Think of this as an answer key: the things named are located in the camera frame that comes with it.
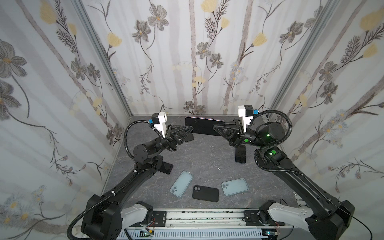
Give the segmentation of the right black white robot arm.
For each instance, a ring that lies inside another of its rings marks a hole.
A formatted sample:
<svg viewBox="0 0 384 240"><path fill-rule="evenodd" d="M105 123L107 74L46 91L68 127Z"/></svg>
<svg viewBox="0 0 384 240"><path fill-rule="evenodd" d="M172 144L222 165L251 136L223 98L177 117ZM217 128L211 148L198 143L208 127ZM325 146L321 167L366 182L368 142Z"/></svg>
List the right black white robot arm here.
<svg viewBox="0 0 384 240"><path fill-rule="evenodd" d="M301 210L268 201L260 209L271 221L306 230L317 240L338 240L350 226L355 207L349 201L341 202L320 188L278 148L278 141L288 137L281 124L270 122L256 130L245 130L240 121L232 121L215 125L213 129L232 147L256 146L257 166L280 178L309 207L308 210Z"/></svg>

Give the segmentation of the small green circuit board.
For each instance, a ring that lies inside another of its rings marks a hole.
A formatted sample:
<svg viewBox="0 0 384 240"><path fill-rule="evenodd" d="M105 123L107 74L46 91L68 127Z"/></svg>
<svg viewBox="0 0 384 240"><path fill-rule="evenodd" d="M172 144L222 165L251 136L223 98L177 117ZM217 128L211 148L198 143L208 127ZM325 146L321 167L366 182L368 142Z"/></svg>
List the small green circuit board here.
<svg viewBox="0 0 384 240"><path fill-rule="evenodd" d="M140 238L152 238L154 236L154 231L153 230L144 230L140 231Z"/></svg>

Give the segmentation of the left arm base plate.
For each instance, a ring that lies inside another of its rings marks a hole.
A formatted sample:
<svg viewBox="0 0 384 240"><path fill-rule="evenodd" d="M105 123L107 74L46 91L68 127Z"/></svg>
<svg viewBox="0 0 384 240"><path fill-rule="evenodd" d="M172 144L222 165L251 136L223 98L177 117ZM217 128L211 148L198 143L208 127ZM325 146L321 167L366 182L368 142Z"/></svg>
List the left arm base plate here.
<svg viewBox="0 0 384 240"><path fill-rule="evenodd" d="M153 211L149 214L150 221L148 227L165 227L167 220L167 212L166 211Z"/></svg>

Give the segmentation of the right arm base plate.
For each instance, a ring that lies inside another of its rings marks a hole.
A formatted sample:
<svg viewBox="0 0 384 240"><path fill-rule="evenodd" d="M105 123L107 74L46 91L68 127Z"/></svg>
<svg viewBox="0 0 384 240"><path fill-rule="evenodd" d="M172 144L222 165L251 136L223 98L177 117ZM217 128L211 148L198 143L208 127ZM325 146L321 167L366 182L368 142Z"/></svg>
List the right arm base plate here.
<svg viewBox="0 0 384 240"><path fill-rule="evenodd" d="M266 211L244 211L243 221L248 227L277 227L285 226L283 222L275 222Z"/></svg>

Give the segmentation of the black phone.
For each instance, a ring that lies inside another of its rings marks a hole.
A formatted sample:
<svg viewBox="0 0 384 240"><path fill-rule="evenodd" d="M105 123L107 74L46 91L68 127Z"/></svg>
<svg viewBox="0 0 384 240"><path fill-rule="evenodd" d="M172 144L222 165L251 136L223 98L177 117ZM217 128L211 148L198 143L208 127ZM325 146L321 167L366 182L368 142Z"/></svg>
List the black phone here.
<svg viewBox="0 0 384 240"><path fill-rule="evenodd" d="M169 175L172 172L173 167L174 167L173 164L169 164L167 162L162 162L162 165L158 171L161 173Z"/></svg>
<svg viewBox="0 0 384 240"><path fill-rule="evenodd" d="M235 148L235 162L240 164L246 163L246 146L240 145Z"/></svg>
<svg viewBox="0 0 384 240"><path fill-rule="evenodd" d="M216 119L197 118L197 117L186 117L185 126L193 127L193 134L209 135L209 136L220 136L214 130L216 125L224 125L225 122Z"/></svg>

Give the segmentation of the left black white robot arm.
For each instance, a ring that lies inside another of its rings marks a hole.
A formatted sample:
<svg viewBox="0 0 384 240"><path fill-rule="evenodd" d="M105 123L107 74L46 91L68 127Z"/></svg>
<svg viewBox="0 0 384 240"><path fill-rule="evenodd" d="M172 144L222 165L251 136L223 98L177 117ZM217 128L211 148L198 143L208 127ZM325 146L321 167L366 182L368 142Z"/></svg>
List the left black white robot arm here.
<svg viewBox="0 0 384 240"><path fill-rule="evenodd" d="M69 224L67 237L77 239L72 233L78 221L82 221L81 232L88 240L115 240L124 228L122 210L125 202L139 187L163 166L163 150L175 152L184 143L185 138L193 131L193 127L173 128L168 125L166 134L162 135L154 125L149 125L158 135L157 138L139 144L129 157L134 160L134 169L114 188L102 196L93 195L87 202L86 209Z"/></svg>

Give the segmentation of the black phone case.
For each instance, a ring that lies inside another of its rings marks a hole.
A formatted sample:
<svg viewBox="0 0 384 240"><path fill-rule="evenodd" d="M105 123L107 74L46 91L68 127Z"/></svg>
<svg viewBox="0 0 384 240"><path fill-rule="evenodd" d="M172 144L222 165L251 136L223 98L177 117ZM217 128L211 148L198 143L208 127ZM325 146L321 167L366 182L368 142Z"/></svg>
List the black phone case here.
<svg viewBox="0 0 384 240"><path fill-rule="evenodd" d="M194 135L192 134L192 133L189 133L186 137L185 137L185 139L184 139L184 142L191 142L191 141L193 141L195 138L194 138Z"/></svg>
<svg viewBox="0 0 384 240"><path fill-rule="evenodd" d="M217 203L219 201L219 189L195 185L193 187L192 198Z"/></svg>

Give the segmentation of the aluminium front rail frame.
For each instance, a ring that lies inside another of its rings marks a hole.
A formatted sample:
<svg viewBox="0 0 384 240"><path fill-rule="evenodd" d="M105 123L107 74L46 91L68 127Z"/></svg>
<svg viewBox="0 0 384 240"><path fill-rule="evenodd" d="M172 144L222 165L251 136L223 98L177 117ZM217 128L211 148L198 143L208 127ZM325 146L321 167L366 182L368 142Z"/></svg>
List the aluminium front rail frame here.
<svg viewBox="0 0 384 240"><path fill-rule="evenodd" d="M167 212L165 227L148 227L149 210L143 205L135 204L133 207L122 210L124 228L116 240L132 240L127 230L176 230L176 229L260 229L268 239L276 240L281 232L288 229L301 229L286 224L277 227L248 227L243 221L244 211L257 211L259 209L168 209L158 210Z"/></svg>

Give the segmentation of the pale blue phone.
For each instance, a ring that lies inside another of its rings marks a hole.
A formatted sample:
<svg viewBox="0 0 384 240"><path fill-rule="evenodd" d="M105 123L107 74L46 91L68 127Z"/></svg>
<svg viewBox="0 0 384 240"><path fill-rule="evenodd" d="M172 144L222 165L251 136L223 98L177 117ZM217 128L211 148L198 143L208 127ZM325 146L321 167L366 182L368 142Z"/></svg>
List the pale blue phone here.
<svg viewBox="0 0 384 240"><path fill-rule="evenodd" d="M189 172L183 171L172 185L170 192L176 197L181 198L192 179L193 175Z"/></svg>
<svg viewBox="0 0 384 240"><path fill-rule="evenodd" d="M232 196L249 190L249 186L244 178L223 182L221 187L225 196Z"/></svg>

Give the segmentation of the black phone case front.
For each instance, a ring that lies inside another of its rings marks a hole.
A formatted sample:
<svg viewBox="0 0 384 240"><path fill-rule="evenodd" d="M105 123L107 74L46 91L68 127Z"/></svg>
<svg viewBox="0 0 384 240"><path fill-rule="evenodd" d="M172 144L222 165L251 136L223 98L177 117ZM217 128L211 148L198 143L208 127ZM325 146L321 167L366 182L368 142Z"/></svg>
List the black phone case front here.
<svg viewBox="0 0 384 240"><path fill-rule="evenodd" d="M195 185L193 187L192 198L217 203L219 201L219 189Z"/></svg>

